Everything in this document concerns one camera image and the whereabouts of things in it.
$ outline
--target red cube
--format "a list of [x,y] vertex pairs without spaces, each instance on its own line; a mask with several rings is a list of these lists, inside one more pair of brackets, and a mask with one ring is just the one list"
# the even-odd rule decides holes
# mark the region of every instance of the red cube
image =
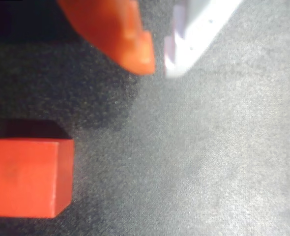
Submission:
[[72,139],[0,139],[0,216],[53,218],[72,199]]

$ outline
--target gray fabric surface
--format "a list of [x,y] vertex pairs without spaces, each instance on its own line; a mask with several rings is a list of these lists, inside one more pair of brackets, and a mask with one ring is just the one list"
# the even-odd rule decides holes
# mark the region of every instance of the gray fabric surface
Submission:
[[153,76],[83,41],[0,44],[0,117],[76,141],[72,205],[0,235],[290,236],[290,1],[245,0],[178,80],[162,70],[172,2],[140,4]]

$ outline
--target dark gray mat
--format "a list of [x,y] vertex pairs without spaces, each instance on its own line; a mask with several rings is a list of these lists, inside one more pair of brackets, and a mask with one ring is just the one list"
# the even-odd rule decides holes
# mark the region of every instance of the dark gray mat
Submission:
[[141,9],[153,76],[75,38],[0,43],[0,118],[52,119],[76,140],[73,204],[0,219],[0,235],[290,236],[290,1],[245,0],[174,81],[172,3]]

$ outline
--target white plastic piece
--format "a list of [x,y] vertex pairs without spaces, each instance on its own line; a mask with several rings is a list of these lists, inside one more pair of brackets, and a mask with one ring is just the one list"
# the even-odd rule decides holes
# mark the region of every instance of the white plastic piece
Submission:
[[180,77],[192,68],[242,1],[184,0],[174,6],[174,31],[165,37],[164,46],[167,78]]

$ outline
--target orange block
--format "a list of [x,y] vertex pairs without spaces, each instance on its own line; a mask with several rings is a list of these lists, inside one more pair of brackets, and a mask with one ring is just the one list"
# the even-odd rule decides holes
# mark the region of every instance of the orange block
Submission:
[[73,140],[0,139],[0,216],[57,216],[71,203],[73,159]]
[[152,74],[151,34],[143,31],[136,0],[58,0],[73,28],[123,68]]

